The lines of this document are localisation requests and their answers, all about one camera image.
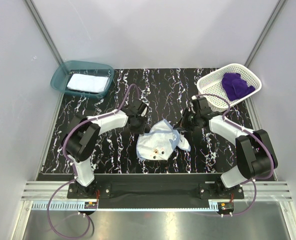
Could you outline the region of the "light blue towel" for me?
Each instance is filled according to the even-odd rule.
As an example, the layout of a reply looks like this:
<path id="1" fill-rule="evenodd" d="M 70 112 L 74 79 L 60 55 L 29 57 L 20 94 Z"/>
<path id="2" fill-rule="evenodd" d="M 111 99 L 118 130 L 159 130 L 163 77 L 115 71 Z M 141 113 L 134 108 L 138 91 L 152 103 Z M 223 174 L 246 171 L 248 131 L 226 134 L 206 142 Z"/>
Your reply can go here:
<path id="1" fill-rule="evenodd" d="M 176 148 L 187 152 L 191 150 L 184 135 L 163 119 L 153 125 L 148 133 L 139 135 L 136 155 L 141 161 L 167 161 Z"/>

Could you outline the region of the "white towel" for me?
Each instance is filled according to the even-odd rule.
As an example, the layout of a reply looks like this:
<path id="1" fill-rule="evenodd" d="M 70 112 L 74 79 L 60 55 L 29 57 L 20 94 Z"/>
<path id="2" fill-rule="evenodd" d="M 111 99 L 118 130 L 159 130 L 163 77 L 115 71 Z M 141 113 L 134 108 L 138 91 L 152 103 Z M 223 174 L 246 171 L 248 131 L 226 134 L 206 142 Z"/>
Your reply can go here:
<path id="1" fill-rule="evenodd" d="M 85 93 L 102 93 L 106 89 L 110 78 L 107 76 L 94 76 L 74 73 L 67 83 L 69 90 Z"/>

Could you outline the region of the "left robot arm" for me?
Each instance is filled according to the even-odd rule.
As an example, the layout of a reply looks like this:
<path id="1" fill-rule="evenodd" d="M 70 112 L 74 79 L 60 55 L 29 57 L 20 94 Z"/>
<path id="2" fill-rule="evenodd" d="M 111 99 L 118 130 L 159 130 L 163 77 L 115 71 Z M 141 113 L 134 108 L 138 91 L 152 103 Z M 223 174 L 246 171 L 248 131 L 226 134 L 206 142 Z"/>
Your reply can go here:
<path id="1" fill-rule="evenodd" d="M 134 134 L 143 134 L 149 107 L 135 99 L 131 104 L 97 116 L 76 115 L 62 140 L 62 152 L 72 165 L 72 192 L 84 198 L 96 193 L 97 181 L 91 167 L 91 155 L 98 137 L 114 129 L 127 127 Z"/>

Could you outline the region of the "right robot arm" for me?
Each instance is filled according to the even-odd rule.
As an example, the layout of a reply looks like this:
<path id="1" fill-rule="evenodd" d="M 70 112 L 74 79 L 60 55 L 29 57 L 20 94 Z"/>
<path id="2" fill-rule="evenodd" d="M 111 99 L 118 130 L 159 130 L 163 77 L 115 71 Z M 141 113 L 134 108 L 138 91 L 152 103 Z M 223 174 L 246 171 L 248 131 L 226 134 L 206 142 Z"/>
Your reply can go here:
<path id="1" fill-rule="evenodd" d="M 278 166 L 278 161 L 268 133 L 252 130 L 232 122 L 224 114 L 213 111 L 203 96 L 193 96 L 190 107 L 174 125 L 181 132 L 192 132 L 196 127 L 209 130 L 235 146 L 236 166 L 221 174 L 213 190 L 220 198 L 227 198 L 241 184 L 269 179 Z"/>

